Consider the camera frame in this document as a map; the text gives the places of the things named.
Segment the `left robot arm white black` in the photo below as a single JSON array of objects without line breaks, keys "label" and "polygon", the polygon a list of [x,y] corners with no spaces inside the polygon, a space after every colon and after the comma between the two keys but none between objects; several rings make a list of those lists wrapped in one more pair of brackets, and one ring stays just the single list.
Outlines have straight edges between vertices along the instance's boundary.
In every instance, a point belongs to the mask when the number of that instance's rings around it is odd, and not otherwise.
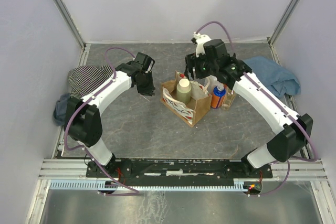
[{"label": "left robot arm white black", "polygon": [[71,150],[67,144],[67,138],[71,137],[99,165],[113,163],[115,155],[108,150],[102,139],[101,115],[119,95],[130,88],[136,87],[141,95],[153,96],[154,64],[153,58],[139,52],[133,60],[114,68],[112,76],[92,92],[82,98],[70,97],[64,124],[65,148]]}]

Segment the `white bottle dark grey cap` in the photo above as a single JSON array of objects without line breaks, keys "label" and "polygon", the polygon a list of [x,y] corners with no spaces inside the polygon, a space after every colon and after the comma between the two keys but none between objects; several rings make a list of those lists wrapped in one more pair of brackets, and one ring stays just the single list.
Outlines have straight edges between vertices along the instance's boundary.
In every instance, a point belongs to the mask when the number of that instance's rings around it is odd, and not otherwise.
[{"label": "white bottle dark grey cap", "polygon": [[220,83],[215,76],[208,76],[205,78],[205,88],[211,95],[213,94],[214,88],[219,84]]}]

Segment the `pale green bottle cream cap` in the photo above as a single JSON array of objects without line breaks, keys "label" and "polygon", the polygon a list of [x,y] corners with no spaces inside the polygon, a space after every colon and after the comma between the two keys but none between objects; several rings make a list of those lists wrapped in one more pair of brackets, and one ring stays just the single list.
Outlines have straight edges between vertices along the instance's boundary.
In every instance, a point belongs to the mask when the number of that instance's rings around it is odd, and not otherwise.
[{"label": "pale green bottle cream cap", "polygon": [[191,99],[192,86],[188,79],[181,79],[176,86],[176,98],[178,101],[188,104]]}]

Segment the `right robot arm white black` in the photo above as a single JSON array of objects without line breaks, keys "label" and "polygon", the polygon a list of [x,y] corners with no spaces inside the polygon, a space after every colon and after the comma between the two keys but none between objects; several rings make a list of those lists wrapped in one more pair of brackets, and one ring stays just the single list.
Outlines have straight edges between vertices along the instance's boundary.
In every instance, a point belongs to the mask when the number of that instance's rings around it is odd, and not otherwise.
[{"label": "right robot arm white black", "polygon": [[275,136],[265,145],[246,154],[242,159],[250,170],[266,164],[286,162],[310,143],[313,120],[285,106],[258,79],[242,60],[230,55],[221,39],[194,34],[196,49],[185,57],[185,75],[193,79],[215,76],[243,97],[266,120]]}]

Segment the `blue pump bottle front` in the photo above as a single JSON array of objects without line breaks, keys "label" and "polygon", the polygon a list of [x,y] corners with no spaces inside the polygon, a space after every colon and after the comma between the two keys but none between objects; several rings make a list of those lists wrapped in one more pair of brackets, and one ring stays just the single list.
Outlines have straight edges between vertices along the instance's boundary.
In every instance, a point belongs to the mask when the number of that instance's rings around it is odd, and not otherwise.
[{"label": "blue pump bottle front", "polygon": [[218,109],[222,106],[226,95],[226,89],[222,83],[213,88],[211,108]]}]

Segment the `clear amber liquid bottle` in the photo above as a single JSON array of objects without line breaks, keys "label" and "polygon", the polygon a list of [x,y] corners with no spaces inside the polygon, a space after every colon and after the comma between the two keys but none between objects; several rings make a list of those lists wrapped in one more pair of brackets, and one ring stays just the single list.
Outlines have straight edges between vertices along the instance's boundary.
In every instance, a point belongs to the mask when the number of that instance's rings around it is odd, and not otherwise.
[{"label": "clear amber liquid bottle", "polygon": [[226,94],[221,108],[224,110],[229,110],[235,97],[236,97],[235,91],[231,90],[229,87],[226,87]]}]

